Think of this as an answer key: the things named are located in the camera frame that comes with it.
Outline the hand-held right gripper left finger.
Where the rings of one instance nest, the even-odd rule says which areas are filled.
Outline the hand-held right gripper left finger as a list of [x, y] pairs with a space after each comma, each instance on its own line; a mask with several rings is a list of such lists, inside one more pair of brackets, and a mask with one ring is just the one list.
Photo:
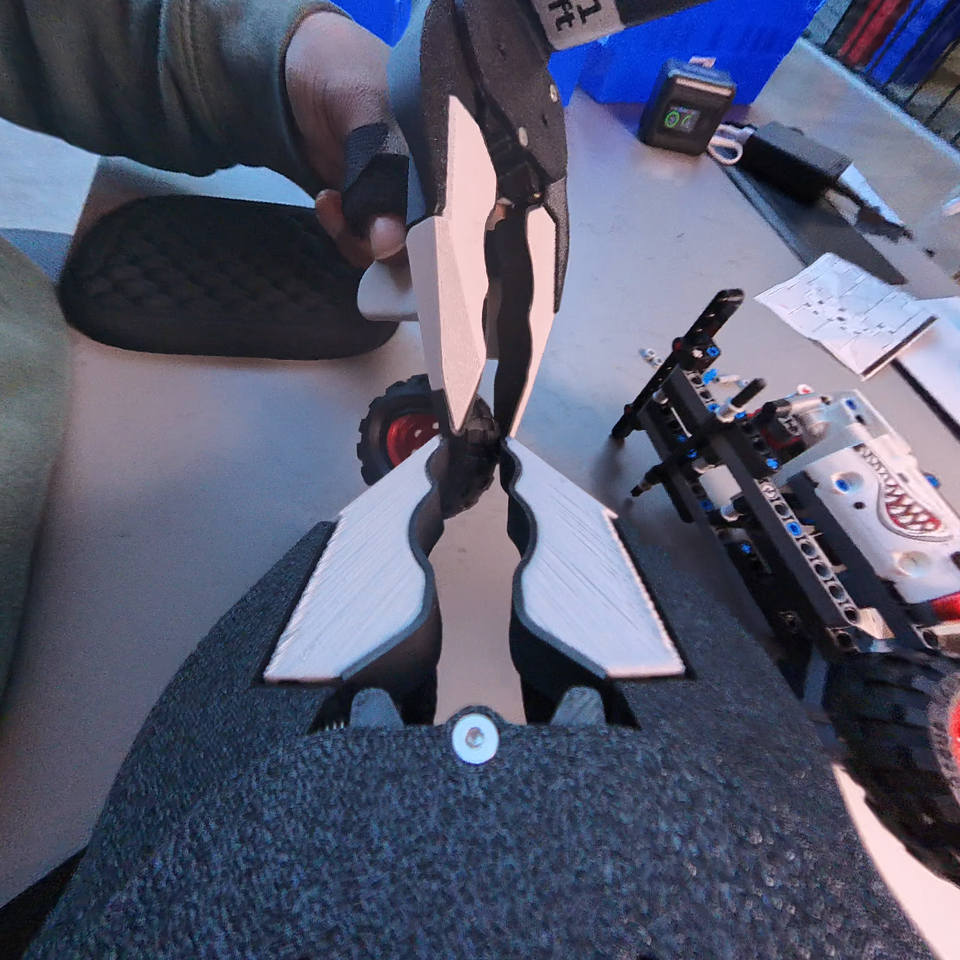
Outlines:
[[344, 508], [265, 669], [269, 684], [420, 687], [442, 625], [429, 554], [444, 532], [433, 438]]

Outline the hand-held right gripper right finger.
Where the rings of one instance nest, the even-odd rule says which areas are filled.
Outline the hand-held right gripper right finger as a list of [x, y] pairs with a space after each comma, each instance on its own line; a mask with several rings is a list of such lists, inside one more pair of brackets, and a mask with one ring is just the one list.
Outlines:
[[600, 681], [681, 677], [686, 665], [617, 528], [618, 516], [515, 439], [505, 440], [512, 611]]

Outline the person's left hand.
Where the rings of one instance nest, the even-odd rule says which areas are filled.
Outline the person's left hand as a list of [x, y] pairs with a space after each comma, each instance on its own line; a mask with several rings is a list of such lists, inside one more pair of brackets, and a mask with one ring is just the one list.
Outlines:
[[318, 222], [352, 265], [406, 261], [406, 227], [400, 217], [373, 218], [366, 232], [352, 233], [342, 210], [344, 148], [355, 129], [386, 122], [389, 46], [342, 14], [307, 16], [285, 55], [285, 86], [306, 162], [322, 190]]

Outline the white booklet stand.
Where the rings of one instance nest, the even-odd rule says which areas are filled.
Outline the white booklet stand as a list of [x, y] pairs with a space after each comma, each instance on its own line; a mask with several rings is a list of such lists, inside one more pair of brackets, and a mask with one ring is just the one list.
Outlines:
[[959, 297], [922, 302], [935, 318], [894, 360], [904, 377], [958, 435]]

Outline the small black device green display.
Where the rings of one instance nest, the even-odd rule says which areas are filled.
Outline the small black device green display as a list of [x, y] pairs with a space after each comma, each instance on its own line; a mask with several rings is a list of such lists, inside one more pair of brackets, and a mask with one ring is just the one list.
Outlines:
[[637, 138], [650, 147], [700, 157], [736, 92], [729, 72], [669, 58], [644, 105]]

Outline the white toy brick truck model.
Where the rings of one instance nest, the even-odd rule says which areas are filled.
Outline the white toy brick truck model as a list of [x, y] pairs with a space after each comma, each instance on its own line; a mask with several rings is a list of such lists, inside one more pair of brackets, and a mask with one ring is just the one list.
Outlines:
[[798, 696], [914, 671], [958, 674], [958, 513], [859, 390], [764, 404], [724, 377], [715, 338], [742, 305], [714, 295], [610, 431], [658, 456], [630, 494], [662, 486], [711, 534], [774, 636]]

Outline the red and blue crates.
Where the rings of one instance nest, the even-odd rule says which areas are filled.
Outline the red and blue crates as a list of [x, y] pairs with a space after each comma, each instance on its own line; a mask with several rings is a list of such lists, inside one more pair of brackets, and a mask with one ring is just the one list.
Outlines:
[[828, 1], [803, 37], [902, 107], [958, 46], [957, 1]]

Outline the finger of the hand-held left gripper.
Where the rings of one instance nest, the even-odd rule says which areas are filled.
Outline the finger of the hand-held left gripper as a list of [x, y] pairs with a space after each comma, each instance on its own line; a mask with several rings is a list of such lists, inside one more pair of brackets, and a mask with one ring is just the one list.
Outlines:
[[562, 226], [544, 207], [489, 215], [489, 358], [493, 414], [515, 437], [562, 297]]
[[480, 126], [454, 96], [446, 159], [445, 208], [410, 228], [409, 261], [429, 383], [443, 392], [449, 431], [459, 434], [487, 359], [485, 236], [497, 174]]

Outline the white sticker sheet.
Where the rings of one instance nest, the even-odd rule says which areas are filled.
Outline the white sticker sheet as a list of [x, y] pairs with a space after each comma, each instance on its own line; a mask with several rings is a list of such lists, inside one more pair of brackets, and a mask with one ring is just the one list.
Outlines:
[[755, 301], [861, 380], [882, 370], [938, 320], [931, 302], [826, 253]]

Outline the red toy wheel hub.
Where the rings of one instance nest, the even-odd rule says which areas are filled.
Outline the red toy wheel hub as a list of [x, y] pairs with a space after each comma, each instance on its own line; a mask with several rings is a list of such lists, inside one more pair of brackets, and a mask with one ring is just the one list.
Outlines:
[[398, 413], [386, 428], [383, 441], [389, 469], [394, 469], [440, 434], [436, 416], [426, 410]]

